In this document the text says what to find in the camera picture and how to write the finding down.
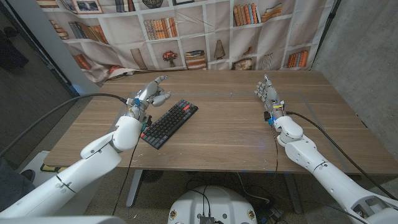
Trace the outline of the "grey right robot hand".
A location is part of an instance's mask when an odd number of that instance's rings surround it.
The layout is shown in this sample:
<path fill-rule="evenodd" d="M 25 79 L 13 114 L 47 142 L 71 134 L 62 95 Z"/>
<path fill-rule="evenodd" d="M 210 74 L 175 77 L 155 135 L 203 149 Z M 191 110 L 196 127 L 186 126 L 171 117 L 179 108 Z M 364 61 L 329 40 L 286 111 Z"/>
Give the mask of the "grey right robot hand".
<path fill-rule="evenodd" d="M 282 110 L 283 103 L 277 91 L 273 87 L 271 79 L 267 74 L 264 75 L 264 82 L 258 82 L 254 93 L 263 102 L 265 109 L 268 112 L 274 110 Z"/>

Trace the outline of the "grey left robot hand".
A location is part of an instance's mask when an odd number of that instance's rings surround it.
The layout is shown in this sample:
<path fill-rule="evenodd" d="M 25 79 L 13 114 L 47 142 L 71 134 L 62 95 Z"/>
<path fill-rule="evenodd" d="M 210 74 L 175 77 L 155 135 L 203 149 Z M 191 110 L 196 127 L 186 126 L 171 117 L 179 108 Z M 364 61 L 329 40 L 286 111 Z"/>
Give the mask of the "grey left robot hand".
<path fill-rule="evenodd" d="M 170 92 L 165 92 L 159 85 L 160 82 L 167 79 L 167 75 L 157 77 L 154 81 L 146 84 L 140 91 L 137 92 L 133 102 L 137 106 L 143 106 L 145 110 L 149 104 L 154 107 L 163 105 L 170 97 Z"/>

